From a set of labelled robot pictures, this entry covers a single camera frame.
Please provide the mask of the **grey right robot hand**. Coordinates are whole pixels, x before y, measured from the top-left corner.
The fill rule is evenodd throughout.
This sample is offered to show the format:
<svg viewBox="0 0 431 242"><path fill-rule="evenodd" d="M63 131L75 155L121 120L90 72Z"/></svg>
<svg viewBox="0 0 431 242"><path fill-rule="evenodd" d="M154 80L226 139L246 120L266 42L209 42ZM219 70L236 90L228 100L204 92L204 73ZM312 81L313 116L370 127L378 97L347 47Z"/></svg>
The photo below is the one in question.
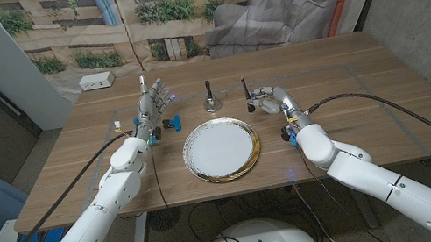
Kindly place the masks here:
<svg viewBox="0 0 431 242"><path fill-rule="evenodd" d="M252 91L246 101L248 105L260 108L266 113L285 114L290 122L301 129L313 124L294 97L281 87L260 87Z"/></svg>

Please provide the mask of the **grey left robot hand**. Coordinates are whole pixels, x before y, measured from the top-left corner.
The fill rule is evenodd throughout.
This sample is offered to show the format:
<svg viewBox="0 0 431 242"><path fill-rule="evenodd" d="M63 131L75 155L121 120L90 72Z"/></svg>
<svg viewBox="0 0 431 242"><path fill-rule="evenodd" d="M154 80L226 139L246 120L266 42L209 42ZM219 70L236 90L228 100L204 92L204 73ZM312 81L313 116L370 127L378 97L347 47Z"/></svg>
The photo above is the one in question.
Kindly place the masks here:
<svg viewBox="0 0 431 242"><path fill-rule="evenodd" d="M141 96L138 104L138 125L134 136L149 142L155 128L160 126L161 117L167 105L175 96L165 90L165 84L161 82L161 78L158 78L151 87L148 86L144 75L139 76L138 79Z"/></svg>

